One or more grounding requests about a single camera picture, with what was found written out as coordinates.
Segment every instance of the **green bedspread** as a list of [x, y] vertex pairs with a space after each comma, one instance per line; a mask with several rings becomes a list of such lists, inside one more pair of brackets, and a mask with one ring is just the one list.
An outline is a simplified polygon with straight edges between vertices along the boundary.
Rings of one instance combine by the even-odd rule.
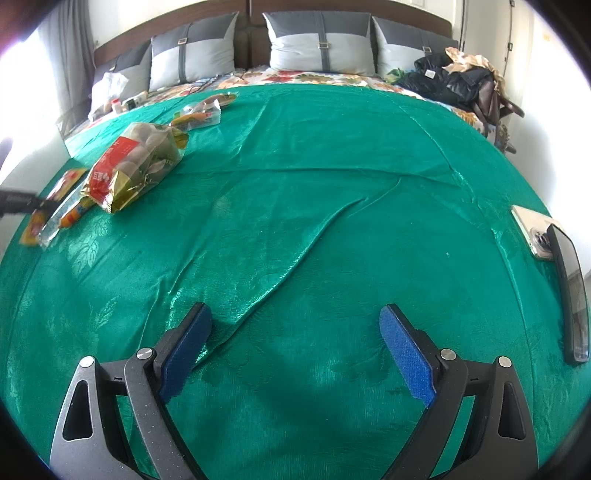
[[[510, 357], [547, 458], [591, 392], [591, 366], [563, 362], [554, 265], [532, 257], [509, 212], [545, 211], [525, 180], [428, 102], [316, 85], [237, 92], [134, 205], [94, 209], [45, 252], [9, 247], [0, 392], [42, 457], [81, 357], [127, 358], [200, 300], [214, 330], [169, 411], [212, 480], [380, 478], [423, 410], [379, 334], [387, 303], [465, 359]], [[187, 100], [77, 135], [67, 167]]]

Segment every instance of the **brown bag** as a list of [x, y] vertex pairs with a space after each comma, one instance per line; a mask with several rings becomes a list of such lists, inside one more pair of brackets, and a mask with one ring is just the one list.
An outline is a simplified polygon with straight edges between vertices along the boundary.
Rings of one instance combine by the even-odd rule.
[[[485, 137], [488, 137], [489, 124], [498, 127], [499, 120], [512, 113], [515, 113], [520, 117], [525, 116], [525, 112], [521, 108], [509, 99], [501, 96], [498, 84], [492, 76], [482, 80], [478, 91], [478, 97], [476, 97], [476, 100], [472, 104], [472, 109], [478, 117], [478, 120], [484, 125], [483, 134]], [[495, 145], [499, 142], [500, 130], [500, 128], [497, 128], [495, 131]]]

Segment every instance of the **red label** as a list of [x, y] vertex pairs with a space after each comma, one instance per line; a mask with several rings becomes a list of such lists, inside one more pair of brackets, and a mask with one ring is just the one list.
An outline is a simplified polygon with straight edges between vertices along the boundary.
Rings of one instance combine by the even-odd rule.
[[90, 196], [99, 202], [103, 202], [109, 193], [109, 183], [113, 178], [113, 169], [123, 160], [137, 145], [138, 141], [127, 137], [118, 137], [117, 140], [102, 154], [90, 171], [89, 186]]

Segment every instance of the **beige cloth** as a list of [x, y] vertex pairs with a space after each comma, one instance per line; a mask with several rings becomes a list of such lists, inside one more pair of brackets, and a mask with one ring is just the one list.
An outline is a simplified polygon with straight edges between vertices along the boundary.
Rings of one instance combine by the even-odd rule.
[[447, 67], [443, 67], [449, 73], [466, 72], [472, 67], [486, 68], [492, 72], [492, 75], [499, 86], [499, 93], [501, 96], [505, 96], [505, 79], [503, 78], [503, 75], [501, 75], [501, 72], [494, 68], [492, 63], [490, 63], [486, 57], [483, 57], [482, 55], [469, 55], [454, 47], [446, 48], [445, 53], [447, 53], [447, 56], [450, 57], [453, 62]]

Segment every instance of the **pillow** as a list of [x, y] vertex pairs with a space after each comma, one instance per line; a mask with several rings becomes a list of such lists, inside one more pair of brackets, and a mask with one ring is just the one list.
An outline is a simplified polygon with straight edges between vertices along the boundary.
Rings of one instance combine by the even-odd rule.
[[270, 66], [277, 70], [372, 76], [370, 14], [360, 12], [266, 12]]
[[373, 17], [378, 39], [378, 75], [392, 70], [413, 70], [414, 62], [427, 53], [445, 53], [457, 41], [417, 27]]
[[93, 85], [100, 82], [106, 72], [120, 73], [121, 75], [124, 75], [128, 82], [119, 97], [121, 103], [123, 103], [128, 98], [148, 90], [150, 86], [151, 61], [150, 41], [148, 40], [147, 42], [122, 53], [117, 58], [98, 66], [95, 70]]
[[237, 17], [203, 18], [152, 37], [150, 92], [233, 71]]

